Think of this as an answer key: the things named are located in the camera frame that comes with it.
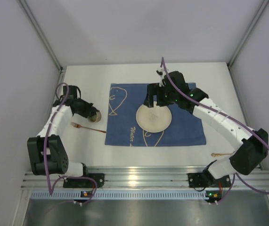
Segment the copper fork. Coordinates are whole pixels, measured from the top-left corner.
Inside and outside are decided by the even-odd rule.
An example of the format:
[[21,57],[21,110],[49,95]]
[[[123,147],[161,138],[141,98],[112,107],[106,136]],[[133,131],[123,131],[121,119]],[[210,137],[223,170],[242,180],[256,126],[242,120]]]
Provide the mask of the copper fork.
[[85,126],[82,126],[82,125],[80,125],[78,123],[75,123],[75,122],[71,122],[70,125],[73,126],[73,127],[75,127],[75,128],[77,128],[77,129],[83,128],[83,129],[89,129],[89,130],[97,131],[97,132],[101,132],[101,133],[106,133],[106,131],[104,131],[104,130],[99,130],[99,129],[93,129],[93,128],[85,127]]

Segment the small glass cup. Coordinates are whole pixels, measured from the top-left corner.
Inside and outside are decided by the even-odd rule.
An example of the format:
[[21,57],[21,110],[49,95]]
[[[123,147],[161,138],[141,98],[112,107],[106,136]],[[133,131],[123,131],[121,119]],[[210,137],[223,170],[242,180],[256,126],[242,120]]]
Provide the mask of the small glass cup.
[[96,122],[99,122],[101,120],[101,118],[102,118],[101,112],[97,111],[97,112],[92,112],[87,119],[88,119],[88,121],[90,121],[92,123],[96,123]]

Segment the cream ceramic plate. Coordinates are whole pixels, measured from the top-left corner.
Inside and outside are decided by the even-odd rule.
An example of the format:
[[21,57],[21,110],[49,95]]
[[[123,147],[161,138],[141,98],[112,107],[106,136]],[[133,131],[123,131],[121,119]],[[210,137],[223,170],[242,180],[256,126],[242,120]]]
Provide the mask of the cream ceramic plate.
[[159,133],[166,130],[172,121],[172,114],[168,107],[155,105],[148,108],[141,105],[136,112],[137,124],[146,132]]

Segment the blue cloth placemat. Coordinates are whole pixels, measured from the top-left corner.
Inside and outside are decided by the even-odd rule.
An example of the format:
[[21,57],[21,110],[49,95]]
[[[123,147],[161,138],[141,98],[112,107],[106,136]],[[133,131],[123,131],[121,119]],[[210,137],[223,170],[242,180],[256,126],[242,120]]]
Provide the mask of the blue cloth placemat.
[[177,105],[170,105],[171,123],[159,133],[143,130],[136,113],[146,97],[146,84],[111,84],[108,102],[106,145],[167,147],[205,145],[202,122]]

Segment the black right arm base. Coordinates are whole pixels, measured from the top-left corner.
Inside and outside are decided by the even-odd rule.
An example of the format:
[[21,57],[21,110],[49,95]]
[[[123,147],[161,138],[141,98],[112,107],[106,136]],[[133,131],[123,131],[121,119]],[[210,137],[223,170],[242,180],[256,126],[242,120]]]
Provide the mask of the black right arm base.
[[188,182],[190,188],[222,188],[230,187],[231,179],[229,176],[224,176],[219,179],[208,180],[202,173],[188,173]]

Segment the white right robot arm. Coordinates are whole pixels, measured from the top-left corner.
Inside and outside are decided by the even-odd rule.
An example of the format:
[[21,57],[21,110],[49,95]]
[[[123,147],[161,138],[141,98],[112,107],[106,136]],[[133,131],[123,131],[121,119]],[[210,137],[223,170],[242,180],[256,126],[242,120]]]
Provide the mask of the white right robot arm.
[[182,73],[165,73],[163,69],[157,69],[156,72],[161,80],[148,84],[144,100],[146,107],[153,108],[154,101],[159,107],[176,104],[210,125],[234,148],[229,157],[215,160],[203,170],[202,177],[209,185],[229,174],[249,175],[267,157],[267,148],[257,139],[260,137],[264,142],[268,141],[265,130],[243,128],[232,121],[204,91],[191,89]]

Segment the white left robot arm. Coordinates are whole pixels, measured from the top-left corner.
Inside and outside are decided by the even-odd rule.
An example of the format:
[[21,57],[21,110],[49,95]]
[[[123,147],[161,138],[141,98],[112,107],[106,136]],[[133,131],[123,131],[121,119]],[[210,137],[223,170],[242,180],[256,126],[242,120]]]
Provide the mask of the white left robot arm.
[[71,118],[77,114],[90,122],[98,122],[101,112],[81,98],[81,91],[75,85],[62,83],[63,94],[52,105],[49,119],[37,136],[27,141],[32,173],[36,176],[51,174],[82,177],[88,175],[84,163],[69,160],[61,140]]

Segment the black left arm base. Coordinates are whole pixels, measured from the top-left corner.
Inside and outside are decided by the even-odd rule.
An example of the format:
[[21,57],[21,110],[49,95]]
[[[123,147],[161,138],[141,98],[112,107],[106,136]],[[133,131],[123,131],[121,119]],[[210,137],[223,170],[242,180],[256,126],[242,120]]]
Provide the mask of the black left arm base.
[[64,180],[63,188],[101,188],[105,182],[104,173],[89,173],[87,178],[68,177]]

